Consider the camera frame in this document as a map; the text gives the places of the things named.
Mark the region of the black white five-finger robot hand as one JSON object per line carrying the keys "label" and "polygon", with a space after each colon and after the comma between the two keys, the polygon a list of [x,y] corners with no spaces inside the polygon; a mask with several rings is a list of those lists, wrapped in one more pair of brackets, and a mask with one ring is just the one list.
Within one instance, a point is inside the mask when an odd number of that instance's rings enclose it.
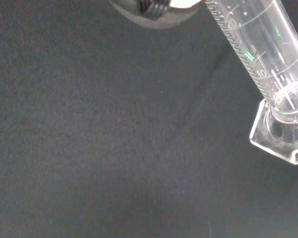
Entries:
{"label": "black white five-finger robot hand", "polygon": [[175,27],[191,18],[202,0],[111,0],[111,5],[131,22],[149,29]]}

